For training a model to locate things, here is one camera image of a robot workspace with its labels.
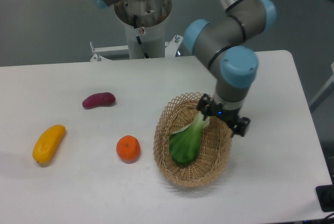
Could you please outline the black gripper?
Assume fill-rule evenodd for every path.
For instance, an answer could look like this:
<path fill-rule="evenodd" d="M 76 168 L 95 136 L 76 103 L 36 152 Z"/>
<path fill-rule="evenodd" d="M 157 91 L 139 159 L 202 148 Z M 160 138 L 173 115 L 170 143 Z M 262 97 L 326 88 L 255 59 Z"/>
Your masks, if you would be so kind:
<path fill-rule="evenodd" d="M 242 107 L 242 102 L 231 102 L 223 99 L 213 98 L 204 93 L 197 104 L 197 111 L 203 116 L 215 116 L 224 121 L 228 127 L 232 127 L 232 135 L 244 137 L 247 128 L 250 124 L 250 119 L 247 117 L 239 117 L 239 111 Z"/>

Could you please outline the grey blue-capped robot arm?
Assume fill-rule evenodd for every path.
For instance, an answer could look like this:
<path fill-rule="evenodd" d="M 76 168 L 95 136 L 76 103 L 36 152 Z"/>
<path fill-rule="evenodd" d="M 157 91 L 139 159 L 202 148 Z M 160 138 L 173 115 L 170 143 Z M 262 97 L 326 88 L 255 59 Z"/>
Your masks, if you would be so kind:
<path fill-rule="evenodd" d="M 114 7 L 124 25 L 131 59 L 166 57 L 164 24 L 171 0 L 94 0 Z M 226 18 L 218 25 L 204 19 L 192 22 L 181 42 L 217 80 L 213 98 L 202 96 L 198 110 L 224 121 L 234 134 L 244 136 L 250 120 L 239 112 L 253 83 L 258 58 L 243 46 L 248 39 L 272 27 L 277 18 L 271 0 L 220 0 Z"/>

